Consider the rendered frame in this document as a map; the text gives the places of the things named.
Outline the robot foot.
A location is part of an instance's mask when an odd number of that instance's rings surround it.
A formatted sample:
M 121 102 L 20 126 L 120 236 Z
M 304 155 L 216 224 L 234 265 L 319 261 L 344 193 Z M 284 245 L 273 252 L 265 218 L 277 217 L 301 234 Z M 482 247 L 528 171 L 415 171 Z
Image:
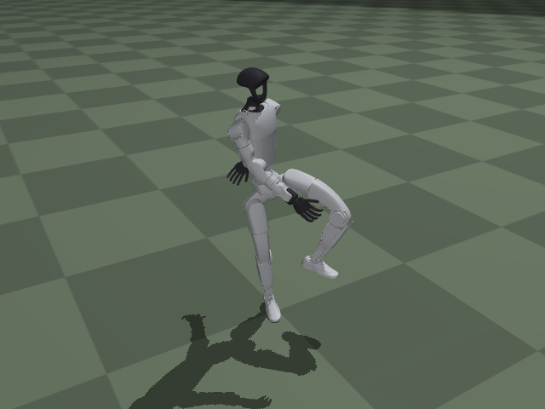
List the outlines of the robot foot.
M 311 262 L 312 256 L 306 256 L 301 262 L 301 265 L 304 268 L 310 269 L 313 272 L 322 275 L 329 279 L 336 279 L 338 277 L 338 272 L 335 271 L 333 268 L 328 266 L 323 260 L 321 260 L 319 263 Z M 313 260 L 314 261 L 314 260 Z M 317 261 L 317 259 L 316 259 Z M 316 262 L 315 261 L 315 262 Z
M 271 322 L 278 322 L 281 319 L 281 312 L 274 299 L 273 294 L 272 294 L 272 298 L 273 300 L 270 298 L 270 296 L 268 296 L 268 302 L 267 302 L 265 292 L 264 292 L 263 299 L 266 304 L 267 317 Z

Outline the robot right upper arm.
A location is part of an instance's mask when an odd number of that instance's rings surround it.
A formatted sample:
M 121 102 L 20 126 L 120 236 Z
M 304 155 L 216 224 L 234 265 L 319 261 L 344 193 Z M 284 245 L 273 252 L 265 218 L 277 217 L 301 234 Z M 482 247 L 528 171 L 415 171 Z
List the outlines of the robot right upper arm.
M 245 118 L 237 119 L 228 128 L 229 137 L 235 143 L 249 172 L 250 172 L 250 166 L 254 163 L 259 164 L 262 167 L 262 169 L 265 171 L 267 168 L 267 164 L 263 159 L 255 158 L 255 150 L 251 144 L 249 133 L 250 133 L 250 129 L 246 123 Z

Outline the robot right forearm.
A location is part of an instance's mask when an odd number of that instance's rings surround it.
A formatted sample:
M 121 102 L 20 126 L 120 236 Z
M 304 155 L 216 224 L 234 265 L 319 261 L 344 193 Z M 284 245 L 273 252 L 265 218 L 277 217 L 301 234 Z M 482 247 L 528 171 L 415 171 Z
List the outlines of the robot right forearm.
M 265 172 L 257 163 L 250 166 L 250 172 L 260 184 L 265 185 L 272 190 L 274 195 L 279 196 L 285 202 L 290 201 L 292 195 L 287 192 L 287 187 L 285 184 L 280 182 L 272 172 Z

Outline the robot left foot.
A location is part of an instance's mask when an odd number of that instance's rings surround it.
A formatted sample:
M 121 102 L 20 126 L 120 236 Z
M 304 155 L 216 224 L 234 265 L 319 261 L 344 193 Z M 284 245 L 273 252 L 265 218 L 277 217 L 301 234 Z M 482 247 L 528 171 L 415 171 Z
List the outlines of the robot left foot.
M 311 262 L 312 256 L 306 256 L 301 262 L 301 265 L 304 268 L 310 269 L 313 272 L 322 275 L 329 279 L 336 279 L 338 277 L 338 272 L 335 271 L 333 268 L 328 266 L 323 260 L 321 260 L 319 263 Z M 313 260 L 314 261 L 314 260 Z M 317 259 L 316 259 L 317 261 Z M 315 261 L 315 262 L 316 262 Z

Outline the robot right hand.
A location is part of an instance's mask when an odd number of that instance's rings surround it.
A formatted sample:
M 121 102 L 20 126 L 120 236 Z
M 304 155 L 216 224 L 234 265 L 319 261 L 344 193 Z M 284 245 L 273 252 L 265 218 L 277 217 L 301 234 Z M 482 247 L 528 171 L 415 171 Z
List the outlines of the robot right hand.
M 292 189 L 290 189 L 290 188 L 287 188 L 287 192 L 290 193 L 290 194 L 292 195 L 292 198 L 290 199 L 289 202 L 286 202 L 286 203 L 289 204 L 289 205 L 293 205 L 295 211 L 296 211 L 299 215 L 301 215 L 306 221 L 308 221 L 308 222 L 313 222 L 314 220 L 317 220 L 317 219 L 318 219 L 318 217 L 315 217 L 315 216 L 321 216 L 321 215 L 322 215 L 322 214 L 315 213 L 314 211 L 322 212 L 323 209 L 317 209 L 317 208 L 311 206 L 311 205 L 308 203 L 308 202 L 318 203 L 318 202 L 319 202 L 318 200 L 316 200 L 316 199 L 304 199 L 303 197 L 298 198 L 298 194 L 295 193 L 295 192 L 294 192 Z M 310 210 L 309 208 L 312 209 L 312 210 L 314 210 L 314 211 Z M 308 211 L 309 213 L 311 213 L 313 216 L 310 215 L 307 211 Z M 303 213 L 304 213 L 306 216 L 305 216 Z M 309 219 L 307 216 L 308 216 L 309 218 L 313 219 L 313 220 Z

